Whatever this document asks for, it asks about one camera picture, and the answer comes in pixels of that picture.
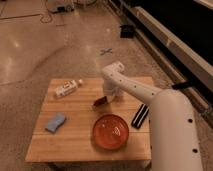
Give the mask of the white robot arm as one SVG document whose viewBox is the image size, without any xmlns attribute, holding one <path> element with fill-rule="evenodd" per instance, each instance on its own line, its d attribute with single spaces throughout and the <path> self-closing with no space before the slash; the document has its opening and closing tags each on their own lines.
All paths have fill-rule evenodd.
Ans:
<svg viewBox="0 0 213 171">
<path fill-rule="evenodd" d="M 103 91 L 121 89 L 149 109 L 152 171 L 203 171 L 194 109 L 180 91 L 160 89 L 123 74 L 115 62 L 101 69 Z"/>
</svg>

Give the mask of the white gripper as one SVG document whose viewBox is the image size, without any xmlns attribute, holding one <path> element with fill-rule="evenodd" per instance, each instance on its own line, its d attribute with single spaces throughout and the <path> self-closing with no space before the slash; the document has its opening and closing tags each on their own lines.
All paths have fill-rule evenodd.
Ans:
<svg viewBox="0 0 213 171">
<path fill-rule="evenodd" d="M 112 84 L 109 81 L 104 81 L 102 88 L 103 88 L 103 94 L 107 97 L 108 101 L 113 101 L 115 98 L 120 98 L 124 94 L 121 88 Z"/>
</svg>

